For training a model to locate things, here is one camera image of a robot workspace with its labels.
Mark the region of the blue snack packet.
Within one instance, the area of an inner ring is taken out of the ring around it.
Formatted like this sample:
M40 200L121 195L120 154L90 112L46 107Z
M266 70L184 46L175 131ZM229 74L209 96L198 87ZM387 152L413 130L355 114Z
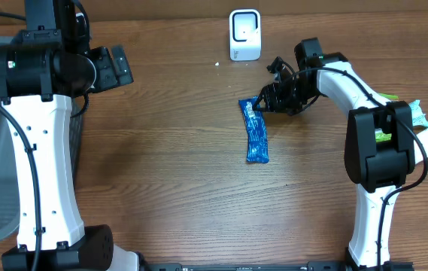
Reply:
M266 122L263 113L254 109L256 100L255 96L238 101L247 132L246 161L248 163L268 163L269 147Z

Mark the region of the green Haribo gummy bag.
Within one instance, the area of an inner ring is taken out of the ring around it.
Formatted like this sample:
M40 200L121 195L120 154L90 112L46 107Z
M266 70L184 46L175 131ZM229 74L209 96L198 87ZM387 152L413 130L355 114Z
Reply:
M395 95L390 95L386 93L380 93L380 96L389 99L390 101L398 101L399 97ZM375 140L376 142L387 142L391 140L391 134L383 133L382 131L377 131L375 134Z

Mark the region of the teal snack packet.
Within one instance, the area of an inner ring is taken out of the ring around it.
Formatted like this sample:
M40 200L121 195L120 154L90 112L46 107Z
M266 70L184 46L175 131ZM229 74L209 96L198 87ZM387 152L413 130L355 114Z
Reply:
M417 99L413 102L410 102L409 107L411 109L412 125L428 127L428 120L426 119L426 115L422 111L422 108L420 106L420 100Z

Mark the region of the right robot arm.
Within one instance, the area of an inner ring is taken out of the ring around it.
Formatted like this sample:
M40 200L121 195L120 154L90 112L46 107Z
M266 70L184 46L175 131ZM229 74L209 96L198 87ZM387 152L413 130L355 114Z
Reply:
M414 133L406 102L377 94L342 53L324 53L317 38L294 48L297 69L276 57L275 76L253 104L255 111L295 115L320 96L331 99L347 118L344 163L356 186L354 231L346 248L347 270L412 270L391 260L388 248L393 207L414 170Z

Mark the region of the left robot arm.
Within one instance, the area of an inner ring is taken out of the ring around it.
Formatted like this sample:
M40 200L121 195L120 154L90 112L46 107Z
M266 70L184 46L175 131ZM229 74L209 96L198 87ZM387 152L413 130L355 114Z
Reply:
M26 28L0 46L0 113L8 120L20 195L17 244L6 270L139 271L138 254L105 224L86 226L74 195L73 101L132 83L124 50L90 46L78 1L27 1Z

